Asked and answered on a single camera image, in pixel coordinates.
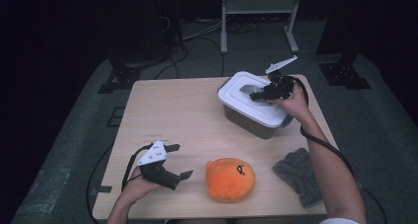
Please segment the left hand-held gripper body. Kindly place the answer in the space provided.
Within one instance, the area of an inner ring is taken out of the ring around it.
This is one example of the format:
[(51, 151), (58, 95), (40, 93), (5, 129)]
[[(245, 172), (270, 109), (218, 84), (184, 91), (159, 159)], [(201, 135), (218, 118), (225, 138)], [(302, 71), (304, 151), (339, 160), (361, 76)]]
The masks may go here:
[(162, 187), (176, 189), (180, 182), (179, 175), (164, 168), (164, 163), (169, 154), (166, 152), (164, 145), (161, 140), (152, 143), (148, 151), (137, 161), (137, 166), (145, 180)]

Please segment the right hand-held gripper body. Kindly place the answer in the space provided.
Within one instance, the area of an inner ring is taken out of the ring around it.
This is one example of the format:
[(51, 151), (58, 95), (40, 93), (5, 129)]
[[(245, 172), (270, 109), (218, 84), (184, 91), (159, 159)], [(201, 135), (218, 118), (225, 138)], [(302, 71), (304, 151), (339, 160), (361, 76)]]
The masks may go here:
[(270, 84), (264, 87), (267, 100), (275, 99), (288, 99), (293, 93), (295, 79), (289, 75), (283, 75), (280, 73), (280, 69), (284, 66), (292, 63), (297, 59), (296, 55), (293, 55), (289, 59), (277, 63), (271, 63), (265, 70), (265, 73), (270, 80)]

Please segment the plastic container with white lid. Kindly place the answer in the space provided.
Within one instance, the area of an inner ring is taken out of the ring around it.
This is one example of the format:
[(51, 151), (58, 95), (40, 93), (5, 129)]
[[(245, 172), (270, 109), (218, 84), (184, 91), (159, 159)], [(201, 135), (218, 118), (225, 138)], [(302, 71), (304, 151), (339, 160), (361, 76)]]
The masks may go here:
[(268, 84), (269, 81), (265, 78), (241, 71), (218, 90), (218, 97), (228, 108), (261, 125), (270, 128), (287, 126), (292, 118), (282, 108), (265, 101), (254, 102), (249, 93), (242, 90), (244, 86), (261, 89)]

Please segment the grey transparent storage box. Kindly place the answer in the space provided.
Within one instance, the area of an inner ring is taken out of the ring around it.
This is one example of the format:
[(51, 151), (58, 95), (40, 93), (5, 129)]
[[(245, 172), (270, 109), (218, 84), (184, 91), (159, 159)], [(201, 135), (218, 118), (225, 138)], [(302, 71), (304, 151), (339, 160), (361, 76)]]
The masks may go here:
[(277, 127), (268, 127), (263, 125), (262, 123), (236, 112), (227, 106), (223, 106), (223, 108), (225, 117), (228, 120), (261, 139), (266, 140), (272, 138), (277, 130)]

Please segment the orange plush toy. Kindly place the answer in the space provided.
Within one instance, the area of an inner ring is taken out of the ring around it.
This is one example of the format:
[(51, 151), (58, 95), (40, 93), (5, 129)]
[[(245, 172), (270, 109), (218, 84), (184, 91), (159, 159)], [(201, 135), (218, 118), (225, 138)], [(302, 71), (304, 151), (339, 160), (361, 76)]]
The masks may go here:
[(255, 187), (255, 172), (250, 164), (237, 158), (221, 158), (205, 165), (208, 194), (219, 202), (239, 202)]

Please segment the grey fluffy cloth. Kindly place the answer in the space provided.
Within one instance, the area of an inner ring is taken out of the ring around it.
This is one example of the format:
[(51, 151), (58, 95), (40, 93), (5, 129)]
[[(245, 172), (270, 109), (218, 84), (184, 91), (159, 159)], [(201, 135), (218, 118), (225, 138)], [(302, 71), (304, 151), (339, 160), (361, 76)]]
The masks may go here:
[(273, 172), (299, 196), (303, 208), (311, 208), (322, 201), (306, 148), (287, 154), (273, 166)]

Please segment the person's right hand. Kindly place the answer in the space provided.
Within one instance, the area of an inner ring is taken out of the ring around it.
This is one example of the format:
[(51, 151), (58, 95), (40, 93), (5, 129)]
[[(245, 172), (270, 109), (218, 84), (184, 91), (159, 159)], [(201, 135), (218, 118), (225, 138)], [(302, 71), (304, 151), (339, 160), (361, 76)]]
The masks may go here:
[(280, 106), (297, 121), (308, 119), (312, 115), (304, 92), (297, 83), (294, 83), (293, 93), (288, 99), (270, 100), (270, 103)]

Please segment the black stand base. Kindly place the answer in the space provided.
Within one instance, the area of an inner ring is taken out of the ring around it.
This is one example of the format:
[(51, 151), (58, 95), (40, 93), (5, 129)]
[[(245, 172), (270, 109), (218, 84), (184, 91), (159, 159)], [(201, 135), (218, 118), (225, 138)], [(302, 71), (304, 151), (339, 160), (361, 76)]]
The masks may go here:
[(344, 52), (336, 62), (320, 63), (319, 68), (330, 86), (344, 86), (349, 90), (370, 89), (368, 81), (361, 77), (353, 64), (356, 51)]
[(119, 59), (110, 59), (111, 71), (106, 81), (101, 84), (98, 93), (111, 94), (115, 90), (131, 89), (133, 84), (140, 79), (143, 70), (157, 66), (164, 60), (163, 57), (154, 60), (128, 62)]

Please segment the white metal stand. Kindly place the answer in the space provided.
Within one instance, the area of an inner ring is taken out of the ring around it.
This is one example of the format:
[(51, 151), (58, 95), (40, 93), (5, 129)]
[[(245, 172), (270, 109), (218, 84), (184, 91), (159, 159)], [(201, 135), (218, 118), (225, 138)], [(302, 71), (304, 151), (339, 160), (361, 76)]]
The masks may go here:
[(298, 53), (299, 48), (293, 35), (301, 0), (222, 0), (221, 1), (221, 32), (220, 48), (222, 53), (228, 52), (227, 17), (231, 15), (289, 14), (290, 20), (284, 27), (290, 49)]

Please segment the dark equipment stand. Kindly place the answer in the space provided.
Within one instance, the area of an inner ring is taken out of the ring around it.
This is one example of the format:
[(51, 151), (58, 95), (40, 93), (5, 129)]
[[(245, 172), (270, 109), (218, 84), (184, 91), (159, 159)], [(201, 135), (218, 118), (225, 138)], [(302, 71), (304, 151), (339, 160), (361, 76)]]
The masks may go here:
[(181, 50), (185, 50), (182, 39), (182, 31), (179, 19), (179, 0), (156, 0), (157, 13), (166, 22), (164, 33), (170, 44), (177, 44)]

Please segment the person's white shirt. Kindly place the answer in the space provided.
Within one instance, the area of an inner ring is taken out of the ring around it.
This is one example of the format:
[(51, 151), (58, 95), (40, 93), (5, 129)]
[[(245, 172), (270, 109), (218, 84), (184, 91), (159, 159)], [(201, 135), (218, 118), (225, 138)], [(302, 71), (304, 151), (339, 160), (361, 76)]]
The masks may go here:
[(321, 221), (319, 224), (359, 224), (356, 221), (346, 218), (328, 218)]

